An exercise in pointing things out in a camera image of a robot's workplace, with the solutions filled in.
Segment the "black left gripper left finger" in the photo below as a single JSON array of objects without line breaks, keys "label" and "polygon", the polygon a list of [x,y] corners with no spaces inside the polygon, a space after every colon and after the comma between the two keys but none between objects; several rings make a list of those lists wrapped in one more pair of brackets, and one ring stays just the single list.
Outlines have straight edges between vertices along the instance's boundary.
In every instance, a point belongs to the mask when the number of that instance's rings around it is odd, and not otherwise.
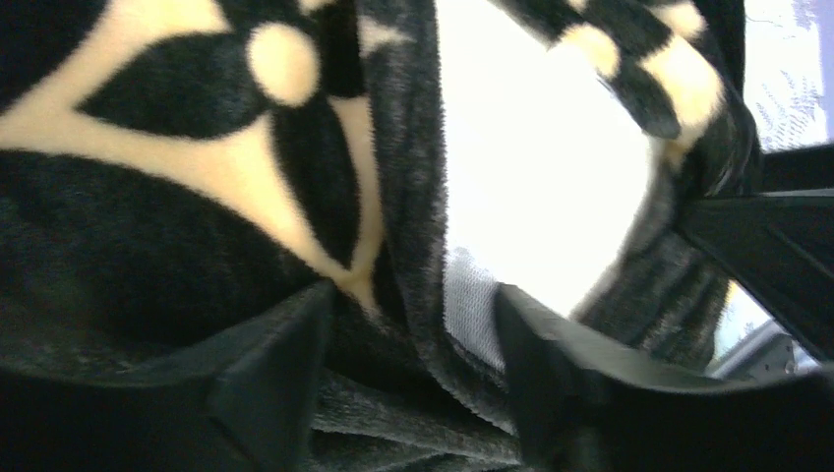
[{"label": "black left gripper left finger", "polygon": [[297,471],[334,298],[317,283],[205,340],[89,380],[1,371],[5,471]]}]

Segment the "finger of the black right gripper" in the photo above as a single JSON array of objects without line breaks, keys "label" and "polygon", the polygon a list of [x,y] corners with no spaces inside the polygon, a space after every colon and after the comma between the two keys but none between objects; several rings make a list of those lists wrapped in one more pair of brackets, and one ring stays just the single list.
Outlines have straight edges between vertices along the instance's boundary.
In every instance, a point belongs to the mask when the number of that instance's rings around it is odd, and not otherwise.
[{"label": "finger of the black right gripper", "polygon": [[759,192],[689,200],[677,230],[811,356],[832,360],[832,144],[764,155]]}]

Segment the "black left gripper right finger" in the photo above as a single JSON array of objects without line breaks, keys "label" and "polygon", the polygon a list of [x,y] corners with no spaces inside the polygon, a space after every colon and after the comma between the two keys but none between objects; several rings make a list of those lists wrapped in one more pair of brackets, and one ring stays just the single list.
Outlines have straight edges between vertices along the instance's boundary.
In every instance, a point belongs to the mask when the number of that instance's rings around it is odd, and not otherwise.
[{"label": "black left gripper right finger", "polygon": [[724,381],[660,363],[501,286],[522,461],[542,471],[829,471],[833,372]]}]

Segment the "black floral plush pillowcase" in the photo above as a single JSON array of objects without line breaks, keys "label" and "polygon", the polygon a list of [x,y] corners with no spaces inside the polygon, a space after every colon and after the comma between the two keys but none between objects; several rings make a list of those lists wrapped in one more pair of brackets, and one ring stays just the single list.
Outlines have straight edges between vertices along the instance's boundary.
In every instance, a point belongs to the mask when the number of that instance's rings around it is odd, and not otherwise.
[{"label": "black floral plush pillowcase", "polygon": [[[439,2],[3,2],[1,371],[125,374],[326,282],[297,471],[528,470],[505,367],[445,327]],[[657,143],[613,284],[545,307],[703,369],[732,282],[674,219],[758,148],[703,1],[489,2]]]}]

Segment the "white quilted pillow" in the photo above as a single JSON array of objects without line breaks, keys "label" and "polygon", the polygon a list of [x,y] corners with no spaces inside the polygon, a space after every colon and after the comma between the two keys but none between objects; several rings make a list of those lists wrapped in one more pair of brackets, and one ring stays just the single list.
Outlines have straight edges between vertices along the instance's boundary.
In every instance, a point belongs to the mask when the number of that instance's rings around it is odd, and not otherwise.
[{"label": "white quilted pillow", "polygon": [[445,327],[501,370],[501,282],[575,318],[619,275],[657,173],[646,137],[572,46],[489,1],[437,5],[447,147]]}]

